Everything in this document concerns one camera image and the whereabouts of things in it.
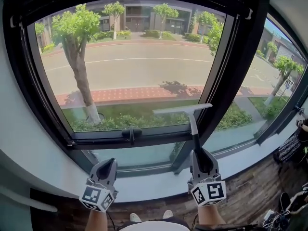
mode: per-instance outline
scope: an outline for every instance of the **sky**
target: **sky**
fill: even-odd
[[[281,30],[279,30],[278,27],[275,26],[275,24],[273,24],[269,19],[266,19],[264,27],[271,33],[274,31],[274,34],[278,34],[279,36],[283,37],[284,39],[290,42],[287,36]]]

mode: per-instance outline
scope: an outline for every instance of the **glass pane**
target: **glass pane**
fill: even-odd
[[[241,88],[205,148],[219,152],[258,138],[292,96],[306,65],[288,37],[266,19]]]
[[[120,171],[171,165],[184,142],[153,146],[123,148],[113,150],[95,150],[92,154],[103,161],[116,158]]]
[[[172,9],[163,19],[161,6]],[[219,31],[204,31],[201,40],[200,16]],[[219,44],[225,17],[175,0],[102,0],[54,13],[35,28],[49,84],[73,131],[106,131],[188,124],[185,114],[153,110],[199,102],[216,53],[208,43]],[[161,28],[168,32],[159,39]]]

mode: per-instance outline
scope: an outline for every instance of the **marker cube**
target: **marker cube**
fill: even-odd
[[[191,193],[198,206],[215,205],[227,198],[226,182],[213,181],[198,183],[191,190]]]
[[[112,193],[103,188],[85,185],[80,202],[88,209],[106,212],[108,207],[115,200]]]

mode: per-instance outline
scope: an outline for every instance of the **tree trunk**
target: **tree trunk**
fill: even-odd
[[[80,45],[77,43],[77,39],[73,35],[68,35],[62,40],[63,49],[70,64],[74,77],[77,82],[77,87],[83,98],[83,102],[86,105],[86,111],[89,116],[89,121],[94,124],[100,123],[100,117],[98,115],[96,105],[92,99],[89,82],[87,78],[86,64],[84,61],[85,48],[87,44],[86,37],[82,39]]]
[[[203,31],[202,31],[202,35],[200,39],[200,44],[202,44],[204,32],[205,32],[205,25],[203,25]]]
[[[115,27],[114,27],[114,40],[116,40],[116,24],[117,24],[117,18],[115,17]]]
[[[282,74],[280,75],[277,85],[275,86],[274,90],[271,92],[270,96],[264,102],[266,106],[270,105],[270,103],[273,101],[274,97],[276,96],[277,92],[279,91],[280,87],[283,85],[284,81],[287,78],[288,76],[283,77]]]
[[[165,25],[165,19],[162,19],[162,23],[160,25],[160,32],[159,32],[159,39],[163,38],[163,31],[164,31],[164,25]]]
[[[271,53],[272,53],[272,49],[269,49],[267,56],[266,56],[266,61],[269,60]]]

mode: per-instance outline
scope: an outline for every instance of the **wooden floor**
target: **wooden floor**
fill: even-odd
[[[227,223],[262,223],[267,210],[277,209],[282,192],[293,196],[307,182],[306,172],[296,169],[292,163],[284,165],[280,175],[272,155],[258,162],[245,172],[226,180],[227,200],[219,206],[219,211]],[[33,231],[83,231],[89,211],[76,199],[59,197],[31,190],[31,198],[58,208],[57,213],[31,208]],[[113,204],[109,214],[115,226],[128,221],[130,213],[136,213],[144,220],[160,219],[165,210],[184,219],[191,226],[197,208],[190,195],[178,195],[170,198]]]

